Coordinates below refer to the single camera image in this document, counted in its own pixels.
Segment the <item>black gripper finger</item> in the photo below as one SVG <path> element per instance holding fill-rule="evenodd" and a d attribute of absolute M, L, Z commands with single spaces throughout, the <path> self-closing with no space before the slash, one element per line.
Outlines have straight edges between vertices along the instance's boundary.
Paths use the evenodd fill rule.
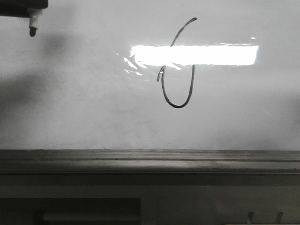
<path fill-rule="evenodd" d="M 45 9 L 48 0 L 0 0 L 0 15 L 11 17 L 29 17 L 28 9 Z"/>

